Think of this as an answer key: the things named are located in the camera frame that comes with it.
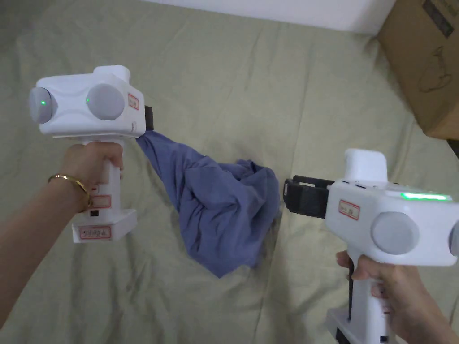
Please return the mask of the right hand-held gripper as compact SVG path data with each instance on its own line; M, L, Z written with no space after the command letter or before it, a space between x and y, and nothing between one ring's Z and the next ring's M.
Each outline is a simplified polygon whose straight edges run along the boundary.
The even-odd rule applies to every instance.
M446 194L388 181L381 152L348 149L342 179L293 176L283 201L291 213L324 218L347 244L351 267L361 255L393 265L451 266L458 259L459 205ZM351 283L347 308L330 309L326 324L341 344L394 344L389 303L376 279Z

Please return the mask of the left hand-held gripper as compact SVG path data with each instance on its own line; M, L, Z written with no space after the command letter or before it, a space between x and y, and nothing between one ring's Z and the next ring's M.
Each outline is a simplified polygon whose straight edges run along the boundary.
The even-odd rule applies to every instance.
M29 97L30 115L53 138L83 145L138 138L152 130L153 112L130 83L122 65L99 66L92 73L45 77ZM91 188L91 205L72 225L75 243L117 241L137 226L134 209L122 209L120 169L107 161L101 182Z

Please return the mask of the person's left hand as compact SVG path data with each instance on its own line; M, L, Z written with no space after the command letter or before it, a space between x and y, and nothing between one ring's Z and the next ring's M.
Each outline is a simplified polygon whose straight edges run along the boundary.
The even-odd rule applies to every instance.
M105 164L123 169L122 153L122 146L113 142L73 145L65 153L60 171L48 183L63 185L65 200L61 203L74 214L82 213L91 205L92 188L102 182Z

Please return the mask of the person's right hand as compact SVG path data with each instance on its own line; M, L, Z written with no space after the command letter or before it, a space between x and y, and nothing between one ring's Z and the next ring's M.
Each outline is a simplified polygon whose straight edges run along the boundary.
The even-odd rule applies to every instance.
M442 312L425 288L417 268L379 263L362 255L352 279L369 278L383 282L395 334L408 344L420 344L427 339Z

